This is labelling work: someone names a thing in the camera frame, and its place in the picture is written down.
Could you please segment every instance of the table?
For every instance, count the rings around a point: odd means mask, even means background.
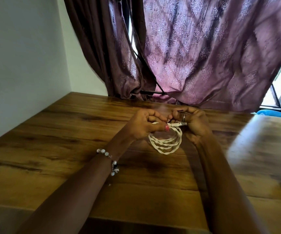
[[[140,108],[175,105],[70,93],[0,137],[0,206],[35,210]],[[206,110],[211,128],[255,210],[281,233],[281,118]],[[109,177],[91,217],[207,230],[206,187],[185,138],[163,155],[134,142]]]

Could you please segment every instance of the wood grain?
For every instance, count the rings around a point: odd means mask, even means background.
[[[140,108],[174,105],[70,93],[0,137],[0,206],[36,209]],[[236,177],[272,233],[281,233],[281,118],[206,110]],[[186,139],[162,155],[146,140],[124,154],[91,217],[207,230],[205,181]]]

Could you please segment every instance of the forearm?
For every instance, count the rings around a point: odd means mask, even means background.
[[[201,140],[196,147],[212,202],[213,233],[268,233],[234,176],[214,135]]]
[[[119,131],[103,148],[112,158],[93,157],[41,204],[18,233],[78,233],[111,173],[112,160],[118,161],[132,141],[124,128]]]

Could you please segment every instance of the curtain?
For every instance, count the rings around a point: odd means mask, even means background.
[[[157,101],[258,109],[281,66],[281,0],[143,0],[141,8],[144,54],[168,94]]]
[[[143,77],[144,67],[132,54],[120,0],[64,1],[83,54],[109,96],[143,99],[141,89],[154,90],[155,82]]]

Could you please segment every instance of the white wall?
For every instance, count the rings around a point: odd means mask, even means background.
[[[64,0],[57,1],[72,91],[107,96],[108,93],[104,82],[95,74],[83,55]]]
[[[57,0],[0,0],[0,136],[70,91]]]

